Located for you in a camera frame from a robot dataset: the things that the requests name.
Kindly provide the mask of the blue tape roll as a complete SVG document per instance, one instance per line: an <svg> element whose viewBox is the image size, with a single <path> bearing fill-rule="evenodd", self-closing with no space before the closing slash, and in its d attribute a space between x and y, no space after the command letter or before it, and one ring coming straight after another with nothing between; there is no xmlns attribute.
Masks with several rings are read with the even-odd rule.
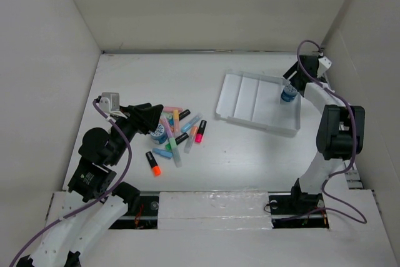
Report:
<svg viewBox="0 0 400 267"><path fill-rule="evenodd" d="M291 103L295 100L297 95L298 95L297 89L290 83L288 83L287 85L285 85L285 87L283 87L283 90L281 92L281 99L284 102Z"/></svg>
<svg viewBox="0 0 400 267"><path fill-rule="evenodd" d="M153 143L155 144L164 144L167 140L167 134L165 127L163 124L159 123L156 130L150 132L150 137Z"/></svg>

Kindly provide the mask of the pastel yellow clear highlighter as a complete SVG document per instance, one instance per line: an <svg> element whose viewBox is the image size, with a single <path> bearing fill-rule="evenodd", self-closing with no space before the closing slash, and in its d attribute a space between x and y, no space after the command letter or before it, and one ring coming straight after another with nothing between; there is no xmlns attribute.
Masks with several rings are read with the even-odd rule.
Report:
<svg viewBox="0 0 400 267"><path fill-rule="evenodd" d="M173 126L174 126L174 136L178 137L180 133L180 124L179 124L179 111L177 109L173 111Z"/></svg>

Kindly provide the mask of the pastel blue clear highlighter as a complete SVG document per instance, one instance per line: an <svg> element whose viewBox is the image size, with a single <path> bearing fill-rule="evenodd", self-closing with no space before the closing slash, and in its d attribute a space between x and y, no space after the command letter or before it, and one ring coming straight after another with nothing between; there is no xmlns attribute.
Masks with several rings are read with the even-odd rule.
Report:
<svg viewBox="0 0 400 267"><path fill-rule="evenodd" d="M181 132L182 133L186 133L188 132L197 122L199 122L203 117L203 115L201 113L198 113L197 115L195 115L195 117L193 117L190 121L188 121L182 128L181 128Z"/></svg>

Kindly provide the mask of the pastel green clear highlighter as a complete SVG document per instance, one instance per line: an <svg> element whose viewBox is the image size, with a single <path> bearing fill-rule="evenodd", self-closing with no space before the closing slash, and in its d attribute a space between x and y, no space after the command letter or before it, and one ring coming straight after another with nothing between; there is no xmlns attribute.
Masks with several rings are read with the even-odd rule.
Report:
<svg viewBox="0 0 400 267"><path fill-rule="evenodd" d="M171 147L174 162L178 168L182 166L181 156L179 154L178 146L176 144L175 138L169 138L169 144Z"/></svg>

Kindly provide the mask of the pastel orange clear highlighter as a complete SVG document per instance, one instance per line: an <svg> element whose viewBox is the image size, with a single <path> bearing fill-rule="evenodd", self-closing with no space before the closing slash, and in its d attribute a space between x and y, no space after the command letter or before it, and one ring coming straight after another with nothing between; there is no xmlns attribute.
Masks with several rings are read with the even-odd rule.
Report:
<svg viewBox="0 0 400 267"><path fill-rule="evenodd" d="M189 153L190 153L190 150L191 150L191 148L192 148L192 146L193 146L194 140L195 140L196 135L197 135L197 130L198 130L198 127L197 127L197 126L193 126L193 127L191 128L189 137L188 137L187 142L186 142L186 145L185 145L185 147L184 147L184 153L186 153L186 154L189 154Z"/></svg>

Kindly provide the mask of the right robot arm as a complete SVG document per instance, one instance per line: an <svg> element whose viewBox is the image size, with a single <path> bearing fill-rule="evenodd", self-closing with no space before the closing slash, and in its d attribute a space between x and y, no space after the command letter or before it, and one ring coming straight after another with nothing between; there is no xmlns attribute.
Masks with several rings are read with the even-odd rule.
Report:
<svg viewBox="0 0 400 267"><path fill-rule="evenodd" d="M353 162L363 148L365 110L351 106L319 77L319 70L330 66L325 56L300 55L284 74L288 82L281 101L291 103L305 98L321 113L321 121L316 135L317 153L289 196L279 203L281 214L298 215L316 209L323 200L327 181L345 161Z"/></svg>

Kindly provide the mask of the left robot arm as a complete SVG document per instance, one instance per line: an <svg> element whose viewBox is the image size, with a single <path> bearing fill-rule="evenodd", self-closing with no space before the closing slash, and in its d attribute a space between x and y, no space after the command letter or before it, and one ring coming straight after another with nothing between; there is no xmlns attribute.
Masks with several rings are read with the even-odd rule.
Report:
<svg viewBox="0 0 400 267"><path fill-rule="evenodd" d="M163 106L144 103L106 109L101 101L97 98L92 104L110 123L110 130L92 128L85 133L60 217L35 234L11 266L79 266L117 219L139 209L140 190L123 180L133 158L131 141L136 134L156 130Z"/></svg>

